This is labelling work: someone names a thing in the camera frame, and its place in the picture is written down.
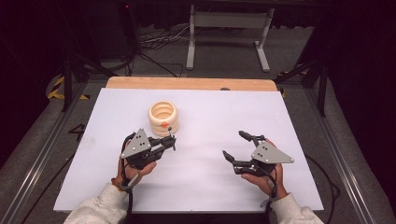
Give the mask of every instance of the table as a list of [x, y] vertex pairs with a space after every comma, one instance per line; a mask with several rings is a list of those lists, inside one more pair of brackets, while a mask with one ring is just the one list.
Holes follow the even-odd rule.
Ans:
[[[224, 87], [231, 91], [216, 91]], [[265, 134], [293, 157], [295, 163], [284, 165], [286, 188], [292, 189], [300, 205], [323, 209], [273, 81], [112, 77], [96, 101], [55, 211], [69, 212], [86, 198], [100, 193], [115, 175], [123, 139], [138, 128], [153, 136], [148, 108], [163, 99], [173, 102], [179, 111], [177, 150], [166, 150], [155, 171], [134, 188], [133, 212], [262, 212], [260, 204], [267, 197], [235, 175], [222, 155], [222, 150], [227, 150], [237, 160], [250, 160], [254, 145], [238, 135], [240, 130]]]

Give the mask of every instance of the wrist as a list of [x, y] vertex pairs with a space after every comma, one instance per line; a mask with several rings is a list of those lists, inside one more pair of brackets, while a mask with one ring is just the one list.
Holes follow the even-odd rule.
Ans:
[[111, 178], [111, 184], [116, 187], [119, 191], [123, 191], [122, 188], [120, 187], [120, 183], [122, 183], [119, 180], [117, 180], [117, 178]]
[[117, 175], [116, 178], [114, 178], [115, 181], [117, 181], [118, 183], [122, 183], [123, 182], [123, 178], [121, 175]]
[[284, 197], [288, 196], [288, 192], [286, 191], [285, 187], [283, 185], [277, 186], [276, 189], [276, 199], [282, 199]]

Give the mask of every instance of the equipment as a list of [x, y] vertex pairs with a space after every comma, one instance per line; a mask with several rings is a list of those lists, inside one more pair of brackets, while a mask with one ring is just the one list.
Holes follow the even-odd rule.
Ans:
[[174, 150], [176, 150], [176, 138], [171, 132], [172, 128], [170, 127], [168, 131], [169, 135], [165, 136], [164, 138], [152, 138], [147, 137], [143, 129], [139, 129], [137, 133], [132, 133], [131, 135], [127, 136], [122, 144], [120, 158], [122, 167], [121, 175], [123, 181], [120, 183], [120, 188], [129, 194], [127, 215], [123, 223], [131, 223], [131, 211], [134, 201], [132, 189], [135, 180], [138, 178], [137, 174], [132, 179], [128, 179], [125, 174], [125, 167], [129, 165], [130, 167], [136, 168], [137, 170], [142, 170], [149, 163], [159, 160], [163, 156], [163, 152], [166, 149], [172, 147]]
[[264, 135], [254, 136], [243, 131], [239, 131], [239, 135], [249, 142], [253, 140], [256, 149], [251, 154], [251, 161], [236, 161], [233, 156], [223, 150], [225, 159], [233, 165], [236, 175], [269, 176], [277, 163], [294, 162], [292, 157], [266, 142]]

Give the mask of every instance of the metal bracket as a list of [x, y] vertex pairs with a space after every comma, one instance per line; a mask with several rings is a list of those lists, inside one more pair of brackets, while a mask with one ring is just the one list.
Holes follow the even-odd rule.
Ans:
[[294, 163], [294, 159], [277, 147], [262, 141], [251, 154], [251, 158], [256, 161], [262, 161], [266, 164], [274, 163]]
[[139, 129], [139, 131], [134, 135], [134, 138], [132, 138], [129, 145], [121, 153], [120, 157], [125, 159], [149, 149], [151, 149], [151, 145], [145, 130]]

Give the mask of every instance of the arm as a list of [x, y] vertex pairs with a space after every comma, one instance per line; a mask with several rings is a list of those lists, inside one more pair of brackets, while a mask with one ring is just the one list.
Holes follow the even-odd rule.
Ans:
[[[127, 166], [125, 173], [128, 178], [139, 174], [134, 182], [134, 185], [136, 185], [144, 175], [152, 172], [156, 164], [154, 161], [141, 171]], [[112, 181], [113, 184], [107, 183], [98, 197], [92, 197], [82, 202], [72, 211], [64, 223], [119, 223], [126, 215], [126, 211], [122, 209], [122, 202], [127, 196], [126, 192], [119, 191], [116, 186], [122, 182], [120, 172], [121, 162], [119, 160], [118, 173]]]
[[[243, 174], [242, 178], [248, 182], [257, 185], [264, 193], [271, 195], [273, 187], [271, 180], [265, 177], [257, 177], [255, 175]], [[276, 180], [276, 198], [272, 202], [272, 208], [276, 212], [278, 223], [323, 223], [309, 207], [300, 207], [294, 200], [291, 193], [288, 193], [283, 185], [283, 167], [277, 164], [271, 176]]]

